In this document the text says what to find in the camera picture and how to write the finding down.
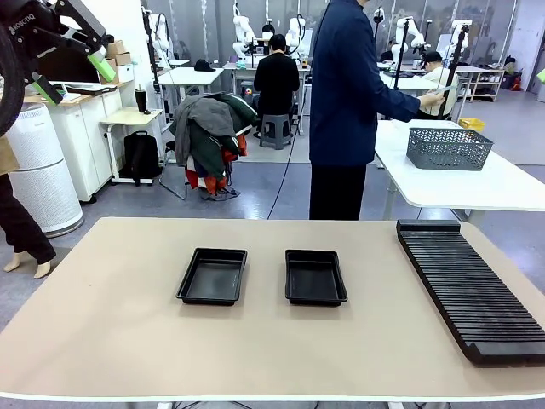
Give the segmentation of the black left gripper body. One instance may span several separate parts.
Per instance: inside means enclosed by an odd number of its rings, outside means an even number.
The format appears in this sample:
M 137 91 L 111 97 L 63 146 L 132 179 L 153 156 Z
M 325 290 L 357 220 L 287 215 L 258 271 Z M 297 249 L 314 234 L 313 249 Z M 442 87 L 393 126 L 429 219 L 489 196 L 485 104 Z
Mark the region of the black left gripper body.
M 56 1 L 1 1 L 1 27 L 14 47 L 26 82 L 33 82 L 38 59 L 62 42 Z

